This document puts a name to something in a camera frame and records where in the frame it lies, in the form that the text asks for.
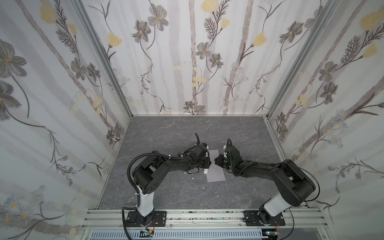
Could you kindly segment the grey paper envelope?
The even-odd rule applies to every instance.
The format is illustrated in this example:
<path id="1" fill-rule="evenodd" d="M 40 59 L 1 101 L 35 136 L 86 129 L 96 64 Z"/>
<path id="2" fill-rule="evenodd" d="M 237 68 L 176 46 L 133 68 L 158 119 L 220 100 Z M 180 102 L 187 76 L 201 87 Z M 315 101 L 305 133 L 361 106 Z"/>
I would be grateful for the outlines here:
<path id="1" fill-rule="evenodd" d="M 225 181 L 224 170 L 215 164 L 215 159 L 219 156 L 218 150 L 209 150 L 211 165 L 206 173 L 207 182 L 223 182 Z"/>

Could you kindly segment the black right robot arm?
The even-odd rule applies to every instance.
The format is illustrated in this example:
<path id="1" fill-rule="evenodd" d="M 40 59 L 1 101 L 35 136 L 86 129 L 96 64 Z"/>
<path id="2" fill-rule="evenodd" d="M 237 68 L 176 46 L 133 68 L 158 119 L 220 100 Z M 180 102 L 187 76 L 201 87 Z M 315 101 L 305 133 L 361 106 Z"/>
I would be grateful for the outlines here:
<path id="1" fill-rule="evenodd" d="M 259 215 L 264 220 L 276 217 L 291 207 L 298 207 L 316 190 L 311 178 L 291 160 L 280 163 L 245 161 L 235 146 L 226 146 L 225 153 L 215 159 L 215 164 L 236 177 L 274 182 L 279 193 L 259 208 Z"/>

